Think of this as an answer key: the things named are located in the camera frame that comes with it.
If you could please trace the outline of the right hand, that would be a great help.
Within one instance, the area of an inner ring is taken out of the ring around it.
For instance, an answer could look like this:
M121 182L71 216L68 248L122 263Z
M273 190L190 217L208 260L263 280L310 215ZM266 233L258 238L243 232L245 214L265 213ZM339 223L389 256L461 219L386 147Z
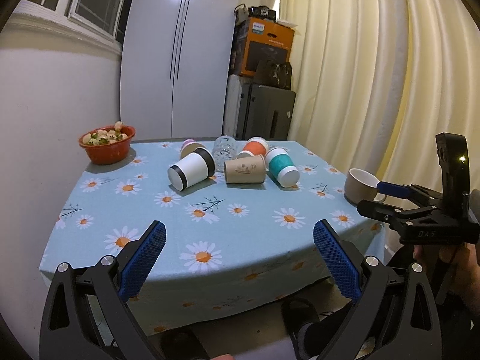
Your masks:
M479 317L479 244L466 243L462 247L415 245L413 257L426 270L437 261L451 263L455 274L448 291L458 295L474 317Z

